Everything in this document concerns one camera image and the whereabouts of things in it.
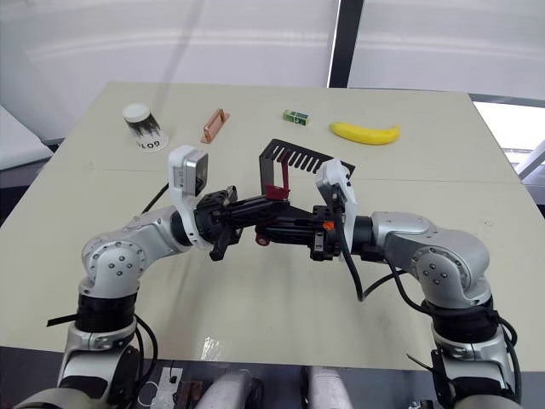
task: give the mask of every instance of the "white wall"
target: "white wall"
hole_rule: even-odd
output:
[[[365,0],[348,86],[545,100],[545,1]]]
[[[4,0],[0,101],[53,140],[107,81],[325,86],[336,11],[337,0]]]

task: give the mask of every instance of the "gray floor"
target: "gray floor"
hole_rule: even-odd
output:
[[[0,348],[0,407],[7,409],[39,390],[55,385],[62,355],[30,349]],[[152,380],[159,379],[170,360],[160,360]],[[290,365],[229,364],[176,361],[185,380],[206,383],[228,370],[245,368],[264,385],[264,409],[297,409],[300,406],[301,368]],[[435,399],[431,375],[424,371],[339,369],[355,408],[406,409],[413,400]],[[523,404],[526,409],[543,408],[545,372],[523,373]],[[153,388],[143,390],[141,400],[150,402]]]

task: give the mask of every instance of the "beige tabletop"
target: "beige tabletop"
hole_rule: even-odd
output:
[[[169,150],[203,148],[207,191],[235,184],[245,198],[259,193],[257,158],[276,137],[355,164],[362,215],[409,211],[478,236],[490,250],[496,306],[519,332],[522,368],[545,370],[536,341],[545,323],[528,313],[541,308],[545,288],[545,222],[465,95],[174,85],[157,114],[170,143],[140,153],[121,109],[132,101],[151,105],[156,90],[108,84],[0,229],[1,345],[64,348],[66,326],[44,324],[75,311],[84,243],[142,210],[164,184]],[[201,144],[217,107],[232,117],[216,141]],[[285,108],[314,120],[306,128],[285,123]],[[336,120],[400,124],[402,135],[390,146],[359,145],[329,133],[327,123]],[[291,172],[290,182],[293,205],[322,203],[310,175]],[[156,207],[165,205],[168,195]],[[357,266],[364,286],[387,273],[382,265]],[[420,301],[417,283],[404,282]],[[406,307],[392,283],[359,303],[346,265],[313,262],[303,246],[260,247],[252,229],[222,262],[192,249],[152,265],[137,312],[165,359],[415,369],[405,353],[429,361],[433,346],[429,319]]]

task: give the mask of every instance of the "white paper cup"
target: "white paper cup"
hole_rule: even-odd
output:
[[[140,103],[127,105],[123,109],[123,117],[142,151],[160,151],[169,143],[169,137],[161,130],[146,105]]]

